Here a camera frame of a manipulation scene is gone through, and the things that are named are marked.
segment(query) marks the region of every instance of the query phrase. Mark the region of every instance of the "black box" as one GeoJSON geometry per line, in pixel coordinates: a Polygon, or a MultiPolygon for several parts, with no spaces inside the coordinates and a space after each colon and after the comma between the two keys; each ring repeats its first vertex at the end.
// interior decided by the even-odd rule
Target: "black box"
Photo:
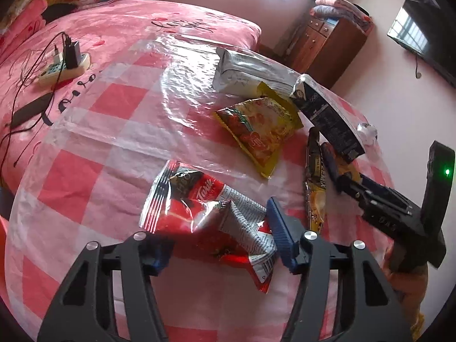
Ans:
{"type": "Polygon", "coordinates": [[[79,41],[70,43],[69,46],[65,46],[65,66],[66,69],[78,68],[81,63],[81,50],[79,49],[79,41]]]}
{"type": "Polygon", "coordinates": [[[290,98],[299,110],[320,129],[334,150],[347,162],[366,153],[356,130],[331,100],[318,89],[309,75],[301,75],[290,98]]]}

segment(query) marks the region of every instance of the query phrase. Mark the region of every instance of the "black robotic claw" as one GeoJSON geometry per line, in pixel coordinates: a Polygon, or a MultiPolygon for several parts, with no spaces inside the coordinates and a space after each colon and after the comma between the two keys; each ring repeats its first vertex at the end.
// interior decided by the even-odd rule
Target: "black robotic claw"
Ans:
{"type": "Polygon", "coordinates": [[[173,242],[143,232],[107,247],[89,242],[54,295],[38,342],[127,341],[117,334],[113,270],[122,271],[131,341],[167,341],[149,276],[168,265],[172,248],[173,242]]]}
{"type": "Polygon", "coordinates": [[[274,197],[266,216],[283,264],[302,274],[282,342],[319,340],[330,270],[338,270],[339,287],[333,336],[325,341],[412,341],[396,294],[362,241],[349,247],[329,243],[284,214],[274,197]]]}
{"type": "MultiPolygon", "coordinates": [[[[326,341],[411,342],[394,292],[362,243],[338,246],[307,232],[299,246],[308,261],[283,342],[318,341],[330,269],[339,270],[339,297],[335,334],[326,341]]],[[[149,276],[167,266],[172,247],[169,240],[143,232],[117,245],[88,243],[55,294],[38,342],[126,341],[116,329],[113,270],[122,271],[131,341],[167,341],[149,276]]]]}

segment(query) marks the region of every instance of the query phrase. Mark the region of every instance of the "snack wrapper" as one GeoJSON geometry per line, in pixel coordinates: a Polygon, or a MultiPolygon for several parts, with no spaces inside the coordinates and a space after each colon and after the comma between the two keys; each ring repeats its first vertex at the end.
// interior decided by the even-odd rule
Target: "snack wrapper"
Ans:
{"type": "Polygon", "coordinates": [[[256,99],[259,83],[265,82],[280,96],[288,97],[299,77],[298,72],[252,51],[218,47],[217,54],[220,61],[212,87],[224,94],[256,99]]]}
{"type": "Polygon", "coordinates": [[[264,82],[258,86],[264,97],[214,112],[214,117],[253,160],[258,172],[269,178],[277,164],[280,147],[302,122],[293,104],[282,99],[264,82]]]}
{"type": "Polygon", "coordinates": [[[320,129],[334,150],[347,163],[366,153],[363,142],[343,109],[337,105],[336,94],[316,83],[307,74],[296,81],[291,101],[320,129]]]}
{"type": "Polygon", "coordinates": [[[173,239],[173,254],[245,268],[266,293],[276,246],[266,209],[198,168],[167,161],[144,204],[140,227],[173,239]]]}
{"type": "Polygon", "coordinates": [[[326,176],[319,139],[320,131],[312,127],[307,140],[304,191],[309,229],[316,233],[321,233],[326,216],[326,176]]]}

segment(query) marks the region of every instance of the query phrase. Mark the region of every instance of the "white package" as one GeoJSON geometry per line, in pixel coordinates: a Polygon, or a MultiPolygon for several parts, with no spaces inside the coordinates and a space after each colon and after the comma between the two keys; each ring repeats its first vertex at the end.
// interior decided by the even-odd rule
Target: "white package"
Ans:
{"type": "Polygon", "coordinates": [[[218,47],[217,54],[220,61],[212,87],[224,94],[256,99],[257,87],[263,81],[282,97],[288,97],[299,77],[298,72],[252,51],[246,54],[218,47]]]}

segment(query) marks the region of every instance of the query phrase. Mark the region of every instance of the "yellow snack bag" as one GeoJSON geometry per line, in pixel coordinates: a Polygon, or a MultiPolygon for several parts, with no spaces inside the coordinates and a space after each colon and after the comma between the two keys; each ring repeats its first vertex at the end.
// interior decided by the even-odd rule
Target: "yellow snack bag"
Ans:
{"type": "MultiPolygon", "coordinates": [[[[273,92],[272,97],[274,94],[279,97],[274,90],[268,88],[267,91],[273,92]]],[[[233,135],[265,178],[272,175],[283,142],[296,128],[302,127],[297,112],[290,114],[271,97],[247,100],[215,111],[214,116],[233,135]]]]}
{"type": "Polygon", "coordinates": [[[307,139],[304,188],[309,230],[316,233],[321,233],[326,216],[326,173],[319,140],[320,131],[312,127],[307,139]]]}

